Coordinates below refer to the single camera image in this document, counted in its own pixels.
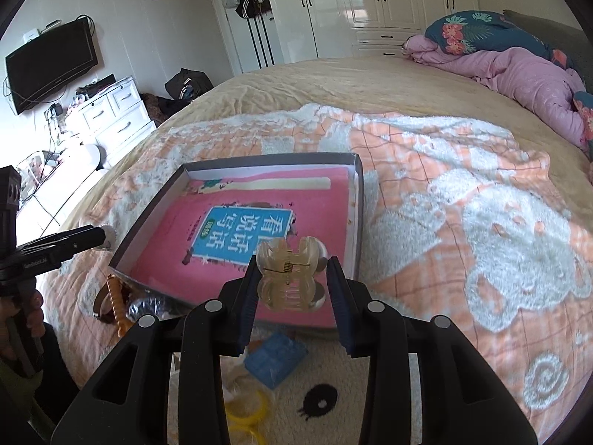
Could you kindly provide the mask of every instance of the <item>spiral pattern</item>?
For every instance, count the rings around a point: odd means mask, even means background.
[[[523,400],[532,410],[543,410],[556,401],[568,383],[569,374],[560,357],[551,352],[539,355],[525,374]]]

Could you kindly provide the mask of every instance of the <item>beige bed sheet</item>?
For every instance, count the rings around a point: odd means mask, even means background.
[[[315,102],[366,113],[474,117],[511,130],[524,150],[547,152],[550,178],[569,209],[593,231],[593,186],[589,163],[574,145],[514,100],[473,80],[405,59],[312,60],[246,73],[219,85],[159,127],[111,170],[77,206],[64,228],[77,223],[115,179],[138,160],[156,135],[171,127],[236,114],[293,110]]]

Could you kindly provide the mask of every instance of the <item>pink book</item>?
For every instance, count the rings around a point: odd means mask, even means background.
[[[321,240],[344,263],[351,207],[346,166],[268,172],[243,178],[191,180],[171,203],[129,276],[159,293],[198,305],[241,278],[257,244],[286,237]],[[325,272],[315,279],[325,287]],[[256,319],[335,327],[326,289],[317,311],[273,312],[259,303]]]

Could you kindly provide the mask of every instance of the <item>wardrobe drawer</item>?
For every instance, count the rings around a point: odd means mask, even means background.
[[[109,125],[115,117],[107,96],[101,97],[88,105],[82,111],[82,115],[91,131]]]
[[[352,55],[355,57],[404,58],[401,54],[401,45],[353,45]]]
[[[122,115],[126,110],[140,102],[140,94],[133,81],[125,82],[108,94],[113,112]]]
[[[418,32],[414,30],[357,30],[356,41],[358,43],[371,45],[391,45],[402,44],[408,38],[417,35]]]
[[[95,140],[97,145],[103,147],[109,156],[148,122],[150,122],[150,117],[148,117],[146,107],[140,102],[132,111],[95,136]]]
[[[117,149],[114,153],[107,156],[106,168],[111,169],[114,165],[116,165],[119,161],[121,161],[125,156],[127,156],[136,145],[140,144],[141,141],[147,138],[152,132],[156,130],[156,125],[154,122],[149,122],[145,124],[137,133],[135,133],[132,137],[127,139],[119,149]]]

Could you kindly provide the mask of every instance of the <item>wall-mounted black tv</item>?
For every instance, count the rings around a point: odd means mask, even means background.
[[[6,57],[8,84],[17,114],[97,65],[87,18],[58,26]]]

